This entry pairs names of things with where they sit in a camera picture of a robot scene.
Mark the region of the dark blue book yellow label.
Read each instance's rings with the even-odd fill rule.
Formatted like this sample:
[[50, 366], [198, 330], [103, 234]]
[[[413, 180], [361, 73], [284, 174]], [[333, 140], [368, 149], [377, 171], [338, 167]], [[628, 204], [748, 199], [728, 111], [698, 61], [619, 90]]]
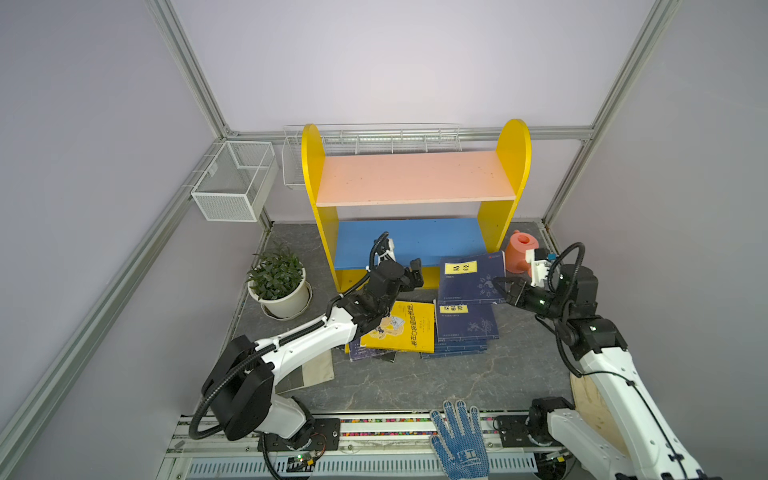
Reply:
[[463, 257], [445, 257], [440, 262], [440, 304], [497, 304], [503, 295], [494, 280], [505, 276], [501, 251]]

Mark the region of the dark blue book stack bottom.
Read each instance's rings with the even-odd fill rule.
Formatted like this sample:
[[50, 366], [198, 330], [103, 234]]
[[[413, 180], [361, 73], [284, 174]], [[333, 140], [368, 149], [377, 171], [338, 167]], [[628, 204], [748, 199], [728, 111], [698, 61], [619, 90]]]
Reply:
[[422, 360], [467, 356], [485, 352], [488, 344], [485, 339], [447, 341], [436, 339], [432, 353], [421, 353]]

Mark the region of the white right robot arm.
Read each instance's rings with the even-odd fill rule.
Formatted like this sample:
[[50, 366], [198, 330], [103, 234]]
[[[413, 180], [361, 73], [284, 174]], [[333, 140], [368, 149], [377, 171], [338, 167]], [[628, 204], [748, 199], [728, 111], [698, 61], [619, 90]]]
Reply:
[[626, 449], [615, 448], [562, 398], [533, 402], [530, 435], [562, 444], [597, 479], [706, 478], [647, 391], [618, 328], [597, 314], [594, 273], [576, 264], [556, 272], [541, 286], [521, 277], [493, 284], [508, 304], [551, 321], [561, 359], [597, 387]]

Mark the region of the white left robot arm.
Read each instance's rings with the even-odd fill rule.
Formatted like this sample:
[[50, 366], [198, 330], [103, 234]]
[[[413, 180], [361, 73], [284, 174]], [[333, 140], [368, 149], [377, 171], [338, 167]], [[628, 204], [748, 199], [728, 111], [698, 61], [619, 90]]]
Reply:
[[188, 436], [202, 440], [222, 432], [235, 441], [258, 432], [276, 435], [292, 449], [308, 445], [316, 431], [314, 417], [298, 400], [277, 394], [276, 385], [319, 355], [374, 330], [400, 293], [423, 286], [420, 259], [407, 267], [385, 259], [316, 319], [254, 342], [244, 335], [233, 339], [201, 387]]

